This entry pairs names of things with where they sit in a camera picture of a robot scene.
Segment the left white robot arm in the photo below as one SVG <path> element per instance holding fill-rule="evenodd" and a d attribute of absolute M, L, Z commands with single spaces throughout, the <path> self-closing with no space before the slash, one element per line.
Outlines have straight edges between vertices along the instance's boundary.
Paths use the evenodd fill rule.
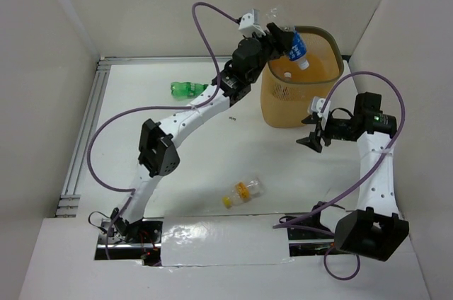
<path fill-rule="evenodd" d="M 130 193 L 110 216 L 121 241 L 130 243 L 139 236 L 145 207 L 160 180 L 178 167 L 178 147 L 183 141 L 245 97 L 270 60 L 289 53 L 294 33 L 274 23 L 267 28 L 261 35 L 252 33 L 242 39 L 224 69 L 190 105 L 158 122 L 148 119 L 143 123 L 139 165 Z"/>

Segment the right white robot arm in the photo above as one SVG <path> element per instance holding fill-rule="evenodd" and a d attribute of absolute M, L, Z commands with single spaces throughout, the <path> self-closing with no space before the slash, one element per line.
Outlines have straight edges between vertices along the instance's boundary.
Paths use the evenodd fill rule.
<path fill-rule="evenodd" d="M 339 219 L 334 231 L 337 250 L 386 261 L 408 236 L 409 224 L 400 218 L 394 194 L 394 150 L 388 146 L 396 137 L 397 120 L 381 110 L 382 97 L 360 93 L 347 119 L 336 119 L 331 104 L 315 97 L 304 124 L 315 130 L 299 144 L 321 152 L 333 140 L 355 142 L 360 154 L 357 208 Z"/>

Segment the clear bottle yellow cap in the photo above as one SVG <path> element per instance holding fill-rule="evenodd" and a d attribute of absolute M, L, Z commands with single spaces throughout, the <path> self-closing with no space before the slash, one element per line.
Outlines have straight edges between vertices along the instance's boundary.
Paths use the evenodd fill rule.
<path fill-rule="evenodd" d="M 246 175 L 235 183 L 231 183 L 222 196 L 225 208 L 239 206 L 261 197 L 265 194 L 265 187 L 257 175 Z"/>

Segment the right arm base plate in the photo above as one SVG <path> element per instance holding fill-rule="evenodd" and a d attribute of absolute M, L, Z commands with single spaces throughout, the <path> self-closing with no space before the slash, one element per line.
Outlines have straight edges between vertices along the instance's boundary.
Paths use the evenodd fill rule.
<path fill-rule="evenodd" d="M 333 226 L 324 225 L 320 213 L 297 223 L 297 226 L 312 227 L 319 231 L 287 229 L 290 257 L 324 255 L 333 247 L 333 237 L 329 235 L 333 233 Z"/>

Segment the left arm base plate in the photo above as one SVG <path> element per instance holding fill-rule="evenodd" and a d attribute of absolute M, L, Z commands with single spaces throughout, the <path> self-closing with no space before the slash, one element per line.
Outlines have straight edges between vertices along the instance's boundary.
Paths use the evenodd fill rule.
<path fill-rule="evenodd" d="M 94 260 L 140 260 L 143 265 L 160 267 L 163 222 L 144 220 L 130 238 L 122 236 L 99 211 L 88 215 L 88 223 L 98 229 Z"/>

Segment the clear bottle blue label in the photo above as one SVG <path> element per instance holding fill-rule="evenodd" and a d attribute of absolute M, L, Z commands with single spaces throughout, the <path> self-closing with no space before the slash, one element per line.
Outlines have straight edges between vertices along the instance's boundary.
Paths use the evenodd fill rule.
<path fill-rule="evenodd" d="M 309 62 L 306 58 L 307 48 L 302 37 L 296 30 L 293 20 L 281 6 L 274 7 L 267 12 L 268 20 L 275 23 L 281 30 L 293 33 L 292 48 L 288 53 L 291 62 L 297 64 L 301 70 L 309 68 Z"/>

